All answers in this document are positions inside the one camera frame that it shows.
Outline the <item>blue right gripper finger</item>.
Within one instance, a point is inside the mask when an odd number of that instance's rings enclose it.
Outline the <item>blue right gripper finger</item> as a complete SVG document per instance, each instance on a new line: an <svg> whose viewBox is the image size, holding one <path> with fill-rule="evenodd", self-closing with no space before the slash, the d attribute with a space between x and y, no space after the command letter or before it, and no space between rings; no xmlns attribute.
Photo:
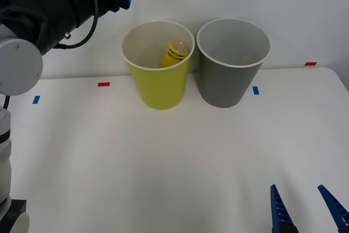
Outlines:
<svg viewBox="0 0 349 233"><path fill-rule="evenodd" d="M274 184L270 187L270 205L272 233L299 233Z"/></svg>
<svg viewBox="0 0 349 233"><path fill-rule="evenodd" d="M338 232L348 233L348 211L323 185L319 185L318 189L333 217Z"/></svg>

